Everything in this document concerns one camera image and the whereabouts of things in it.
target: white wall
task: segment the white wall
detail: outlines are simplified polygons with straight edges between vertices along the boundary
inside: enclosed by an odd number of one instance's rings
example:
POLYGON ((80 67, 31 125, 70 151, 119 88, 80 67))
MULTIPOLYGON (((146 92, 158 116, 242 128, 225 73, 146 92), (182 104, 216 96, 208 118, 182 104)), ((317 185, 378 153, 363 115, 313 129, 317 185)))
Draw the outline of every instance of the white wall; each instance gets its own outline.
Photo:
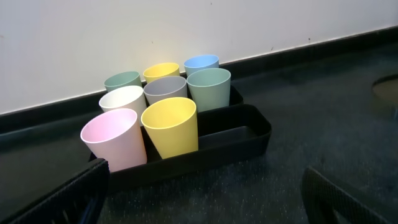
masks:
POLYGON ((116 73, 229 62, 398 25, 397 0, 0 0, 0 113, 104 90, 116 73))

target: black baseboard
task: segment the black baseboard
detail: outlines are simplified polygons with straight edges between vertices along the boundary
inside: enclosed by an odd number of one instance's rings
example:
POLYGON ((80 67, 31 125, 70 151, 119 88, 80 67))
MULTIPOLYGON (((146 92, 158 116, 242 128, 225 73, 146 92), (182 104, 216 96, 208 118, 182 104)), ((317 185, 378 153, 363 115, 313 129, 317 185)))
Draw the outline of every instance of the black baseboard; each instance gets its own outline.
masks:
MULTIPOLYGON (((394 42, 398 42, 398 26, 226 63, 220 65, 220 67, 229 70, 233 74, 232 78, 234 80, 268 70, 311 62, 347 52, 366 50, 394 42)), ((0 135, 52 121, 100 111, 101 108, 98 106, 98 102, 105 93, 105 91, 94 93, 4 114, 0 116, 0 135)))

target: plastic cup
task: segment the plastic cup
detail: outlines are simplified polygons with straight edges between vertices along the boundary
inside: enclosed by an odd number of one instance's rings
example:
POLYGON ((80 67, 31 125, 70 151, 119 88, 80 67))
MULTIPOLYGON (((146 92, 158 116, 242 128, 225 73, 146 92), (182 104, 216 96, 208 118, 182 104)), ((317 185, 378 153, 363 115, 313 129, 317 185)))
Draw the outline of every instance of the plastic cup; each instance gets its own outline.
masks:
POLYGON ((99 100, 99 106, 104 112, 119 108, 132 109, 138 114, 138 120, 141 126, 142 123, 140 118, 147 108, 144 90, 140 86, 125 86, 113 90, 105 94, 99 100))
POLYGON ((223 68, 207 68, 187 78, 198 112, 229 106, 231 73, 223 68))
POLYGON ((206 69, 206 68, 218 68, 219 61, 215 55, 199 55, 190 58, 184 62, 185 72, 187 76, 192 73, 206 69))
POLYGON ((191 99, 160 100, 144 111, 141 121, 163 159, 198 150, 197 107, 191 99))
POLYGON ((117 109, 98 115, 81 130, 81 140, 97 158, 109 162, 115 172, 147 163, 137 113, 117 109))
POLYGON ((160 63, 144 71, 144 78, 147 83, 167 76, 180 76, 180 66, 177 63, 160 63))
POLYGON ((138 72, 123 72, 112 77, 109 77, 104 82, 104 86, 108 92, 115 90, 117 88, 121 88, 124 86, 141 86, 141 79, 139 77, 138 72))
POLYGON ((184 77, 163 77, 144 87, 150 105, 171 97, 187 97, 187 81, 184 77))

